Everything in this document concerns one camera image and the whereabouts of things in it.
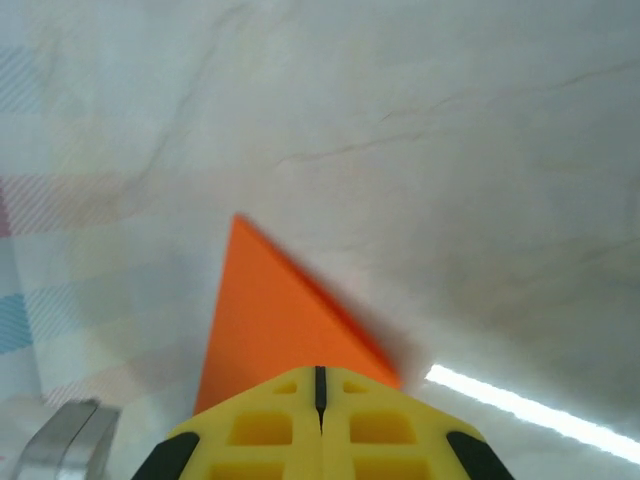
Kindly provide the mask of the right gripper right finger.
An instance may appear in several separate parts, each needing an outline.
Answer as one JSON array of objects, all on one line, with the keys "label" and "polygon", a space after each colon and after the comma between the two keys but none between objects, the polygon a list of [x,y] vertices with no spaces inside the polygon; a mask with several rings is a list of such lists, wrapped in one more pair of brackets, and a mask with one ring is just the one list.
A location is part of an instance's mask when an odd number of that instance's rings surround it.
[{"label": "right gripper right finger", "polygon": [[511,479],[470,424],[343,368],[319,369],[324,479]]}]

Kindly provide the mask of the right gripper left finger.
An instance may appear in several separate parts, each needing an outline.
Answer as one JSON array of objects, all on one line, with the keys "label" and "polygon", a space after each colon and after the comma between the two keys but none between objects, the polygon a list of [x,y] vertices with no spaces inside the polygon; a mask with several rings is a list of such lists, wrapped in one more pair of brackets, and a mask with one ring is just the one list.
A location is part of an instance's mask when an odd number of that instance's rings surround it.
[{"label": "right gripper left finger", "polygon": [[319,479],[321,369],[294,369],[194,415],[133,477]]}]

